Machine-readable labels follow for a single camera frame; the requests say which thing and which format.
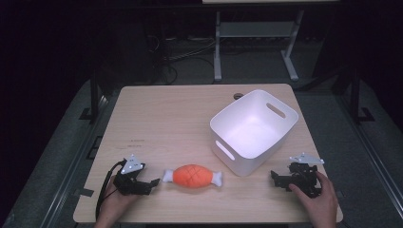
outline white plastic bin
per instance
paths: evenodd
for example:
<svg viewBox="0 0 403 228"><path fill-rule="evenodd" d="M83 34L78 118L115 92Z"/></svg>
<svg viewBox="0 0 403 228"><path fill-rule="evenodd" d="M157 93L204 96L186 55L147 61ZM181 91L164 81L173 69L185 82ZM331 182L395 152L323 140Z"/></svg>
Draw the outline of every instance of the white plastic bin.
<svg viewBox="0 0 403 228"><path fill-rule="evenodd" d="M210 122L213 152L238 176L255 171L282 145L298 114L263 90L254 90Z"/></svg>

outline white stand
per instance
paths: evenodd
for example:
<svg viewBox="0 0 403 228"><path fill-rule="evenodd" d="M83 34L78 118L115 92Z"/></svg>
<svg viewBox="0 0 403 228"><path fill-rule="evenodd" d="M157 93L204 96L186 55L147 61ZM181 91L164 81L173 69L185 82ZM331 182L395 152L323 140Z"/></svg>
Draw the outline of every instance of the white stand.
<svg viewBox="0 0 403 228"><path fill-rule="evenodd" d="M296 21L291 22L221 22L220 12L216 21L216 51L214 53L214 80L221 81L220 38L221 37L290 37L287 49L281 51L282 59L292 81L298 76L291 61L291 52L297 39L303 10L300 10Z"/></svg>

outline dark background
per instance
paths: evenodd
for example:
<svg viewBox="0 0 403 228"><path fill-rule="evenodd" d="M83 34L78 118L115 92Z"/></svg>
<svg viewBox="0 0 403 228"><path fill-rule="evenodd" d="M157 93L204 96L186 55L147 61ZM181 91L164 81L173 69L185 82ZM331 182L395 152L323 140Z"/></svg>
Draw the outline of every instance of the dark background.
<svg viewBox="0 0 403 228"><path fill-rule="evenodd" d="M343 64L355 67L403 129L403 20L398 2L343 2L317 72ZM2 223L82 84L102 70L110 71L101 85L105 93L121 83L119 71L125 66L119 66L119 59L108 59L108 53L123 41L116 39L119 31L108 29L108 24L139 22L139 18L127 12L122 16L115 9L88 11L76 2L48 0L2 0L0 16ZM176 19L174 27L185 37L183 23ZM303 32L312 36L317 30Z"/></svg>

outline white bracket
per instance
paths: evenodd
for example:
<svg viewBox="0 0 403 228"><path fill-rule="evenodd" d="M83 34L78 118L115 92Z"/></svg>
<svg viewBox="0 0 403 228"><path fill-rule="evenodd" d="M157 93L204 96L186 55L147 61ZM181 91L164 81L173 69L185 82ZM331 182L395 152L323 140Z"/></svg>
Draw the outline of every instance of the white bracket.
<svg viewBox="0 0 403 228"><path fill-rule="evenodd" d="M140 161L134 157L132 154L129 159L127 159L127 162L125 163L124 168L122 169L121 174L128 174L137 170L143 169L143 165Z"/></svg>
<svg viewBox="0 0 403 228"><path fill-rule="evenodd" d="M301 155L290 157L292 162L298 163L312 163L312 164L323 164L325 161L323 159L316 158L309 154L302 153Z"/></svg>

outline gray carpet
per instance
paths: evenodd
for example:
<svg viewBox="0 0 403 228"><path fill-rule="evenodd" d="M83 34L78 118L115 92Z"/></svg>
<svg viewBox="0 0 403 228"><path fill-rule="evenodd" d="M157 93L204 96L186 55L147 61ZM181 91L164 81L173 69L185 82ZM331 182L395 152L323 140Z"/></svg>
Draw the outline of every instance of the gray carpet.
<svg viewBox="0 0 403 228"><path fill-rule="evenodd" d="M297 71L304 72L297 83L290 82L287 76L278 53L281 48L272 46L267 51L224 55L221 83L287 83L297 87L310 82L317 57L317 44L311 49L301 45L293 55ZM198 57L212 60L212 54ZM173 85L211 84L213 81L213 68L200 59L188 59L172 66L178 71L178 79ZM297 92L296 95L319 155L326 161L325 168L339 194L339 204L346 223L340 223L338 227L403 227L402 217L394 208L382 181L374 171L366 146L356 133L357 126L345 111L345 97L333 95L330 92L331 84L332 80L311 91ZM76 224L72 214L78 201L77 190L83 188L92 165L92 160L86 159L86 156L93 142L105 132L119 89L106 98L107 102L102 103L100 117L93 125L89 121L79 120L83 109L90 106L89 94L89 83L86 83L55 130L4 227L91 227L91 224ZM402 133L365 85L361 89L360 102L370 109L375 122L363 123L359 129L368 136L402 189L403 175L399 172L399 165L403 161ZM133 225L116 224L116 227ZM311 225L291 224L290 227Z"/></svg>

